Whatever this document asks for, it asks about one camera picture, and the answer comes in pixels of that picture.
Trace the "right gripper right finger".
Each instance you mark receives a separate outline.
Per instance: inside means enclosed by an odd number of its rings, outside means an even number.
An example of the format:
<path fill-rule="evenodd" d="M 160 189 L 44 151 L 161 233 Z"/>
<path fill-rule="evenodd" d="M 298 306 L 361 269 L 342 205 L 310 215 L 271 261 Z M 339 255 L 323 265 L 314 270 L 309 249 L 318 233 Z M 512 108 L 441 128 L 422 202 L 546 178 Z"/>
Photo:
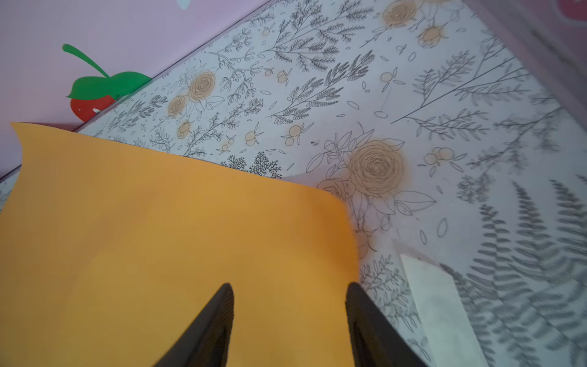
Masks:
<path fill-rule="evenodd" d="M 356 366 L 426 367 L 360 284 L 349 284 L 345 309 Z"/>

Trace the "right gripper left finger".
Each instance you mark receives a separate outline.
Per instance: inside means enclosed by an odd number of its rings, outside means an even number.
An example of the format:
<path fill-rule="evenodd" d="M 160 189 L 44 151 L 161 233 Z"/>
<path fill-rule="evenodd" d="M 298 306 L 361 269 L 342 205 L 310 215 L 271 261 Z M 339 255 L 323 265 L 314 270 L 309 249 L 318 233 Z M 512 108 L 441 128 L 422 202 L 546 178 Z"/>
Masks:
<path fill-rule="evenodd" d="M 156 362 L 168 367 L 227 365 L 234 321 L 234 293 L 223 284 L 174 345 Z"/>

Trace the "orange wrapping paper sheet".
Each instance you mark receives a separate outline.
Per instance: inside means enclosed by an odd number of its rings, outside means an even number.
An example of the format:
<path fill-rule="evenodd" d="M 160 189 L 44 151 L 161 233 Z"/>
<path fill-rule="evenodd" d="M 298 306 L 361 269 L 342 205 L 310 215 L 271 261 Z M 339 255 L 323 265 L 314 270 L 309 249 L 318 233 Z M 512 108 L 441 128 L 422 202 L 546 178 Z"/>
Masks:
<path fill-rule="evenodd" d="M 223 284 L 230 366 L 351 366 L 358 252 L 333 194 L 57 128 L 1 213 L 1 364 L 152 366 Z"/>

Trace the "white ribbon strip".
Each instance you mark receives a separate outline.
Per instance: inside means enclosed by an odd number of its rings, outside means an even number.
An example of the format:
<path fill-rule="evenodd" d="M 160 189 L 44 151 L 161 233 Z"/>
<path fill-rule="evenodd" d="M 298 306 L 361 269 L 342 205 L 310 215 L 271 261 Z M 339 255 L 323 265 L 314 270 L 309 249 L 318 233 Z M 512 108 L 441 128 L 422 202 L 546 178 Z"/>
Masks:
<path fill-rule="evenodd" d="M 452 277 L 409 255 L 401 262 L 435 364 L 487 366 Z"/>

